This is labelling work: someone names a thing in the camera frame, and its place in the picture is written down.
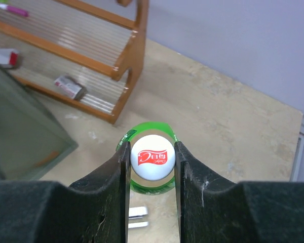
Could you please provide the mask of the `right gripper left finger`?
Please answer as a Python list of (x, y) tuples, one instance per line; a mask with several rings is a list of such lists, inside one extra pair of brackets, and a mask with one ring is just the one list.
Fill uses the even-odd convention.
[(130, 151), (124, 143), (70, 186), (0, 181), (0, 242), (126, 242)]

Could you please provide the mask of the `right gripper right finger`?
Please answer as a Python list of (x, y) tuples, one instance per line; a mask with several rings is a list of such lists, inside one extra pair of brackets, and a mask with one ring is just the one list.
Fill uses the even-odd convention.
[(304, 182), (234, 183), (174, 149), (181, 242), (304, 242)]

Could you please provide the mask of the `orange soda plastic bottle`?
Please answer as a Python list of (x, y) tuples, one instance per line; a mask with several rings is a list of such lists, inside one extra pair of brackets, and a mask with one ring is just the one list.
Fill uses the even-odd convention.
[(131, 189), (145, 195), (159, 195), (175, 187), (174, 144), (177, 136), (169, 124), (148, 121), (132, 127), (120, 139), (116, 150), (130, 142)]

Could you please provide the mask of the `green canvas bag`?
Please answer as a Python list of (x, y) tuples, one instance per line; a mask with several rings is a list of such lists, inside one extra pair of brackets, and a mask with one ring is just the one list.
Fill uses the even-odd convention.
[(54, 115), (0, 67), (0, 180), (37, 180), (77, 147)]

